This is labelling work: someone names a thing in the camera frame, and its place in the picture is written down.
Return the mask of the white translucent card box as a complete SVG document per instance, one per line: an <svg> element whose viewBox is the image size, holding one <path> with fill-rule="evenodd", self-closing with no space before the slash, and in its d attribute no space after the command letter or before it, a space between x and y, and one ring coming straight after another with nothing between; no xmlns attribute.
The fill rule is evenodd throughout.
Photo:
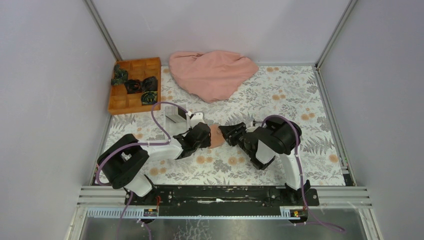
<svg viewBox="0 0 424 240"><path fill-rule="evenodd" d="M182 108L180 108L178 106L174 106L174 105L166 105L165 108L164 108L165 130L171 136L182 134L182 133L185 133L186 131L189 130L188 123L187 123L187 117L186 117L186 122L179 122L179 123L174 123L174 122L172 122L172 121L170 121L169 119L166 118L166 116L165 116L166 112L177 112L177 111L182 112L184 110Z"/></svg>

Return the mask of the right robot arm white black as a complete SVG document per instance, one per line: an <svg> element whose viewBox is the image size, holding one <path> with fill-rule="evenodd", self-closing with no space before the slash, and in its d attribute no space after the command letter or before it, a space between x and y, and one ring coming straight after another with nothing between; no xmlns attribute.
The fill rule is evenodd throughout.
<svg viewBox="0 0 424 240"><path fill-rule="evenodd" d="M276 157L280 157L285 174L287 201L293 206L301 205L307 194L304 185L299 145L302 130L280 115L266 117L260 126L245 123L221 125L218 127L225 141L232 147L239 147L258 170L265 170Z"/></svg>

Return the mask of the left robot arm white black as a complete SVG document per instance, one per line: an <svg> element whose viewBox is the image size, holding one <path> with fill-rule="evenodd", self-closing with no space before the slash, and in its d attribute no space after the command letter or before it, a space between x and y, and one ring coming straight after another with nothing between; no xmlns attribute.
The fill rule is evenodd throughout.
<svg viewBox="0 0 424 240"><path fill-rule="evenodd" d="M140 173L147 161L184 159L210 146L211 129L202 122L165 143L139 142L133 134L126 134L98 157L97 165L113 189L124 188L148 206L154 202L155 192L152 181Z"/></svg>

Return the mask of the brown leather card holder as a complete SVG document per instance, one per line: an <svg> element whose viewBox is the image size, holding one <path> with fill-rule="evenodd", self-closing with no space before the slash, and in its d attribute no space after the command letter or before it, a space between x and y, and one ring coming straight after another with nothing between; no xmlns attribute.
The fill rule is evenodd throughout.
<svg viewBox="0 0 424 240"><path fill-rule="evenodd" d="M210 149L214 149L222 146L226 141L219 129L219 125L213 124L209 126L210 128Z"/></svg>

